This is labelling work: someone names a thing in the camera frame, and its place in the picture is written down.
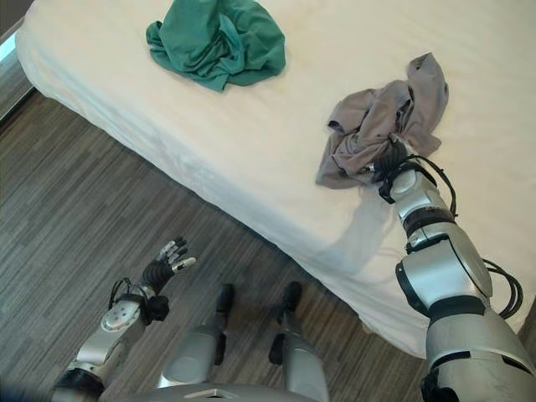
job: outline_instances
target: white bed sheet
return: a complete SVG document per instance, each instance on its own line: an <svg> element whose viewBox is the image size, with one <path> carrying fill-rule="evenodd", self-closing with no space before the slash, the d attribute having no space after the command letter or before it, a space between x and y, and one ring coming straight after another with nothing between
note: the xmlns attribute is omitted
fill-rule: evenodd
<svg viewBox="0 0 536 402"><path fill-rule="evenodd" d="M18 32L24 70L55 98L171 178L274 242L393 345L425 354L427 320L394 276L405 235L375 188L314 184L345 95L405 78L433 51L451 98L434 161L456 186L461 226L536 293L536 3L264 0L287 67L218 94L155 64L145 29L171 0L36 0ZM494 278L492 304L508 287Z"/></svg>

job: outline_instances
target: gray cloth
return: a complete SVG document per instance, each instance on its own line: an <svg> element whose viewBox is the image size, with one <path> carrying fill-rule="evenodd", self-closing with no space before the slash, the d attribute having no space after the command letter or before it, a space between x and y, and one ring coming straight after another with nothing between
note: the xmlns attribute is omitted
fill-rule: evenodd
<svg viewBox="0 0 536 402"><path fill-rule="evenodd" d="M407 81L362 90L341 100L330 117L317 184L349 188L368 184L366 167L392 149L396 137L428 156L441 141L432 136L449 98L443 71L432 53L410 62Z"/></svg>

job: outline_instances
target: floor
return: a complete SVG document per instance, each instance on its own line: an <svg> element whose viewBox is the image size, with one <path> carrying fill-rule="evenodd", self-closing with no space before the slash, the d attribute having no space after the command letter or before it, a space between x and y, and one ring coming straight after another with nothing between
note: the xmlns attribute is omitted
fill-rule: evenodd
<svg viewBox="0 0 536 402"><path fill-rule="evenodd" d="M425 365L367 335L357 315L274 245L205 203L100 129L39 93L0 129L0 376L46 391L106 310L113 281L139 278L181 234L199 263L164 289L152 324L104 400L151 389L173 344L235 284L224 363L213 380L281 386L267 355L290 281L333 401L416 401ZM536 357L536 311L522 332Z"/></svg>
<svg viewBox="0 0 536 402"><path fill-rule="evenodd" d="M17 54L11 52L0 61L0 121L32 89L32 84L18 62Z"/></svg>

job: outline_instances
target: green cloth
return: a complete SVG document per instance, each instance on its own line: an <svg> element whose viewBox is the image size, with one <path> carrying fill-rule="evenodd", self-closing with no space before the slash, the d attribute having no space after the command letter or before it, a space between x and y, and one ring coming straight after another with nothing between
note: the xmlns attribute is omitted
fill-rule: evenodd
<svg viewBox="0 0 536 402"><path fill-rule="evenodd" d="M251 85L285 68L285 36L253 0L175 0L146 34L157 63L211 90Z"/></svg>

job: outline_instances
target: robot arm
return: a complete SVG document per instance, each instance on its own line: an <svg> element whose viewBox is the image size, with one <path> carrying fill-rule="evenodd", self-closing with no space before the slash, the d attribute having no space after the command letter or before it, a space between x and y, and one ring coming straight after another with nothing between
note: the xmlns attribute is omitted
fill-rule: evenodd
<svg viewBox="0 0 536 402"><path fill-rule="evenodd" d="M430 318L425 401L531 401L536 371L516 334L490 307L482 258L419 164L402 163L380 195L395 204L408 255L395 272L408 303Z"/></svg>
<svg viewBox="0 0 536 402"><path fill-rule="evenodd" d="M53 401L97 401L134 343L153 320L163 321L169 312L168 299L160 290L180 270L195 264L194 258L179 260L186 253L186 240L169 242L143 271L140 285L125 278L114 285L108 312L99 327L84 342L54 386ZM126 291L116 299L121 286Z"/></svg>

